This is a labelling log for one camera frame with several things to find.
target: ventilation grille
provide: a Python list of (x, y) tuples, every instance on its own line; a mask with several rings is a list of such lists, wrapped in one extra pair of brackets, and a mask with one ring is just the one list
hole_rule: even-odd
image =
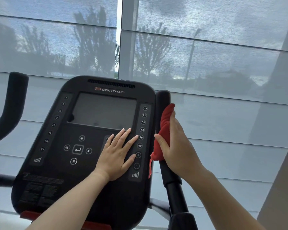
[(88, 82), (95, 83), (95, 84), (101, 84), (101, 85), (112, 85), (112, 86), (117, 86), (117, 87), (135, 88), (135, 85), (118, 83), (118, 82), (111, 82), (111, 81), (99, 81), (99, 80), (89, 79)]

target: forearm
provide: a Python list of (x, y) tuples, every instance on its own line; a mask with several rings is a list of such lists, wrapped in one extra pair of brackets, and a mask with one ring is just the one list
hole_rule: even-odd
[(189, 184), (202, 201), (216, 230), (265, 230), (209, 171)]
[(92, 172), (51, 205), (26, 230), (80, 230), (94, 201), (107, 182), (107, 178)]

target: person's left hand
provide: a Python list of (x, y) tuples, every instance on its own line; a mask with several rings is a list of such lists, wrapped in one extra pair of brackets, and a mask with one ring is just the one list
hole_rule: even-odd
[(98, 173), (105, 176), (108, 181), (114, 181), (127, 172), (135, 159), (135, 154), (131, 155), (125, 163), (124, 159), (131, 146), (138, 139), (138, 135), (136, 135), (123, 147), (123, 144), (130, 131), (131, 128), (129, 128), (127, 131), (122, 129), (114, 139), (113, 134), (109, 137), (103, 151), (100, 154), (93, 173)]

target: black control panel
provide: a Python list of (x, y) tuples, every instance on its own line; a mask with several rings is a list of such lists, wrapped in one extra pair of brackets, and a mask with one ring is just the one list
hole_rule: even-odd
[(14, 181), (16, 212), (45, 211), (95, 169), (111, 134), (131, 127), (126, 142), (139, 138), (125, 160), (136, 154), (134, 163), (104, 187), (87, 220), (113, 230), (135, 228), (149, 205), (155, 105), (155, 91), (143, 83), (91, 76), (68, 80)]

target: person's left arm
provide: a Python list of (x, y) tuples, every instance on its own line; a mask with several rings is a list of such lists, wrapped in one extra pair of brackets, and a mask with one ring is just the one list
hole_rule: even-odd
[(112, 134), (100, 154), (95, 170), (51, 205), (26, 230), (80, 230), (104, 186), (121, 177), (133, 163), (135, 154), (124, 163), (128, 150), (138, 138), (136, 135), (123, 147), (130, 131), (122, 129), (114, 139)]

